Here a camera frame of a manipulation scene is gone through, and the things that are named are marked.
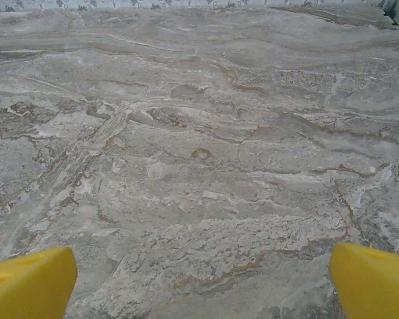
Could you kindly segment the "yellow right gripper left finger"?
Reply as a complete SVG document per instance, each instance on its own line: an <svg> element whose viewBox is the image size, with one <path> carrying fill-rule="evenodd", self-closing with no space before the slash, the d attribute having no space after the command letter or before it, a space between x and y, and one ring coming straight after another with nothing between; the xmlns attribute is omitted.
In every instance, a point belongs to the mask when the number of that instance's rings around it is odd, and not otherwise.
<svg viewBox="0 0 399 319"><path fill-rule="evenodd" d="M62 318L76 279L69 247L0 262L0 318Z"/></svg>

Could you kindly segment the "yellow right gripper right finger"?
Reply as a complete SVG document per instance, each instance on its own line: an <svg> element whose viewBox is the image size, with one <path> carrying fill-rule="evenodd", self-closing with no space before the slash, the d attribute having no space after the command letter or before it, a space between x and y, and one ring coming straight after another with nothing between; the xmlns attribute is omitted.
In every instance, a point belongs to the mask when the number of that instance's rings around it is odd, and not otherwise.
<svg viewBox="0 0 399 319"><path fill-rule="evenodd" d="M347 318L399 318L399 255L339 243L329 270Z"/></svg>

